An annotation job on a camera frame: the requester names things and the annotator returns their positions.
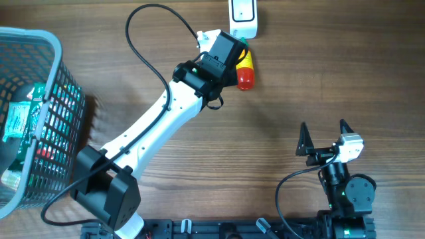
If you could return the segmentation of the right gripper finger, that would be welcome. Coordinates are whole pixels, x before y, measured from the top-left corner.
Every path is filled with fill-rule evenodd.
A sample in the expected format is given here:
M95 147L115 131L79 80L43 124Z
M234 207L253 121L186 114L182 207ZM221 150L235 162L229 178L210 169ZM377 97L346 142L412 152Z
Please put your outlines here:
M315 152L313 141L305 122L301 123L299 141L296 148L297 156L312 155Z
M341 134L353 133L354 132L351 129L351 127L349 126L349 124L344 119L341 119L339 121L339 125L340 125L340 132L341 132Z

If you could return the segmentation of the red chili sauce bottle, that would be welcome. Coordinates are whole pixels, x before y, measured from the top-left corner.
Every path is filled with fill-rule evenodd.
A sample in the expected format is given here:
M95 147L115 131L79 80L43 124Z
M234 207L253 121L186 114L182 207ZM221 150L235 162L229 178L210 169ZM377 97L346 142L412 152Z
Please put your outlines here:
M240 55L240 63L236 65L236 74L238 77L238 89L250 90L255 85L255 72L252 60L252 54L248 48L247 53L243 51Z

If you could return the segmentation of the green snack bag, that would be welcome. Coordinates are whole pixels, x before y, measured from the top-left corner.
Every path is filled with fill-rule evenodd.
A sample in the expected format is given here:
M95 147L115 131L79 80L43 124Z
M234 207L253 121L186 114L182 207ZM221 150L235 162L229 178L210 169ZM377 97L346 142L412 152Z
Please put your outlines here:
M27 149L31 146L31 138L35 134L37 128L38 120L41 114L41 108L43 106L44 89L45 84L36 83L30 94L31 103L29 105L27 121L16 157L16 160L18 160L20 164L25 162Z

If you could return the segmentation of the green lid white jar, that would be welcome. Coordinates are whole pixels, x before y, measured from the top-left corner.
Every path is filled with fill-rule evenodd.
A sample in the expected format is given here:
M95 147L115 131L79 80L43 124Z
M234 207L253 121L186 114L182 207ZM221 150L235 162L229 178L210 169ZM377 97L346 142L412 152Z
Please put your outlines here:
M17 189L19 188L21 177L21 171L6 170L1 176L1 183L9 189L17 191Z

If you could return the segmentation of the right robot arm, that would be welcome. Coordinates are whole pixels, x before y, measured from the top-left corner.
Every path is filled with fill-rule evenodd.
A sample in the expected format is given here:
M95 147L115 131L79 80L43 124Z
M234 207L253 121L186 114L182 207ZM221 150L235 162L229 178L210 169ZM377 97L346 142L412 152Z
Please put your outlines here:
M306 165L319 166L319 182L327 196L328 210L317 213L308 238L376 238L375 223L368 215L377 189L376 182L364 174L350 174L348 162L361 154L365 142L344 120L340 120L341 135L331 147L316 148L306 123L300 127L297 156L306 156Z

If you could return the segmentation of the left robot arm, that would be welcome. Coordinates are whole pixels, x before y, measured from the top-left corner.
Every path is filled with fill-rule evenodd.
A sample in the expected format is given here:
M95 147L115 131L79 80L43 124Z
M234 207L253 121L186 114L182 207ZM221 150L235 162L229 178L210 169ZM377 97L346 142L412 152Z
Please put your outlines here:
M86 146L77 154L70 196L118 238L136 238L145 226L136 212L137 181L150 160L181 126L221 99L248 51L245 42L220 30L199 41L200 54L176 66L164 93L130 128L100 150Z

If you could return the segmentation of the white barcode scanner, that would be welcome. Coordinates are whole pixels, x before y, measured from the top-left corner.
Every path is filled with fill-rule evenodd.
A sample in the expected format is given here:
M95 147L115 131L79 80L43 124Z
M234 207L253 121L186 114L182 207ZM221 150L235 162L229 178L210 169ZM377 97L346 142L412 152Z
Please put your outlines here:
M257 0L228 0L229 32L236 38L254 39L258 32Z

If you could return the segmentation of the grey plastic mesh basket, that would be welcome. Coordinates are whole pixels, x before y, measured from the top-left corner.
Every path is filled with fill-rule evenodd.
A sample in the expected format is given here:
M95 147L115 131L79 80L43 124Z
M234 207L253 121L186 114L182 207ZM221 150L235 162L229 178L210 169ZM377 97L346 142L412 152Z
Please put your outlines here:
M25 162L16 160L21 138L1 139L1 176L21 171L17 191L1 183L1 218L16 209L43 206L70 183L84 123L86 99L62 61L52 33L1 27L1 133L11 102L31 102L36 83L45 84L43 105Z

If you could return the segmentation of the light teal tissue pack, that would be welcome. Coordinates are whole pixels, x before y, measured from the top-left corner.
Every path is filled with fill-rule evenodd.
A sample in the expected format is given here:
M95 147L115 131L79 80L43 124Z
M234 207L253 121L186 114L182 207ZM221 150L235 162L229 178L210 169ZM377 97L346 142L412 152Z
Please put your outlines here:
M10 137L22 138L29 115L30 106L31 103L26 101L11 102L9 104L3 142L6 143Z

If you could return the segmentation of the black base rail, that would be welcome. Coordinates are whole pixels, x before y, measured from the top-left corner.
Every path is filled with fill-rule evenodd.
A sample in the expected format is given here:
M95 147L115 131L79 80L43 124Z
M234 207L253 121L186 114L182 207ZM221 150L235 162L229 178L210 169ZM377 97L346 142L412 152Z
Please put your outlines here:
M331 220L293 218L292 234L281 222L272 220L181 221L151 219L137 235L138 238L377 238L374 220Z

